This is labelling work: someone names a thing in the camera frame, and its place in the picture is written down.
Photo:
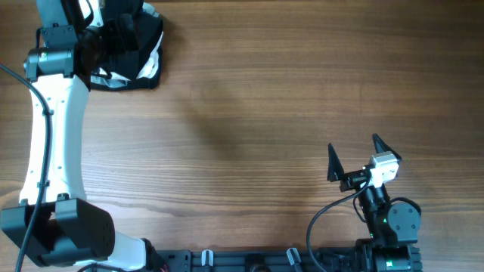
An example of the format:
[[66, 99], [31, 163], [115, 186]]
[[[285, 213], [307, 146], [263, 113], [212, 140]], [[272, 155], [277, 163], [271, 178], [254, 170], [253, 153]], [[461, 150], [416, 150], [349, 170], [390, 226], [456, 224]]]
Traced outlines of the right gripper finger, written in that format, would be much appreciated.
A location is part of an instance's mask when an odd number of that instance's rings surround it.
[[329, 182], [341, 181], [345, 172], [336, 150], [332, 144], [328, 144], [328, 170], [327, 180]]
[[398, 162], [402, 161], [402, 157], [393, 148], [388, 146], [378, 134], [372, 134], [372, 140], [377, 153], [391, 152]]

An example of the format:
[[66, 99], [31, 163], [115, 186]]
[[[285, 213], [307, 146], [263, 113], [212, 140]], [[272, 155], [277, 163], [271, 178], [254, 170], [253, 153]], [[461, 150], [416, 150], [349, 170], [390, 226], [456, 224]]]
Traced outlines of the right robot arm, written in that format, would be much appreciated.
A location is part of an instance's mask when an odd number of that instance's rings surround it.
[[397, 178], [402, 157], [380, 136], [372, 135], [376, 153], [360, 170], [345, 172], [336, 150], [328, 145], [329, 182], [338, 181], [342, 192], [354, 193], [357, 216], [369, 231], [351, 249], [337, 249], [332, 265], [340, 260], [341, 271], [418, 271], [422, 269], [417, 242], [422, 211], [404, 197], [390, 198], [385, 185]]

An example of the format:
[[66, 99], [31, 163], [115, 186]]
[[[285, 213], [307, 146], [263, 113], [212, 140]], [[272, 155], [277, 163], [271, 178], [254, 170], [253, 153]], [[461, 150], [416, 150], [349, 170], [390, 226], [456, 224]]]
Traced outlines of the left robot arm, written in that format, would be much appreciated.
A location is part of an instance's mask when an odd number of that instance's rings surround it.
[[152, 89], [161, 73], [163, 20], [143, 1], [40, 1], [42, 25], [20, 81], [31, 91], [28, 172], [1, 229], [18, 261], [82, 271], [156, 271], [145, 239], [115, 230], [88, 202], [82, 179], [82, 122], [92, 89]]

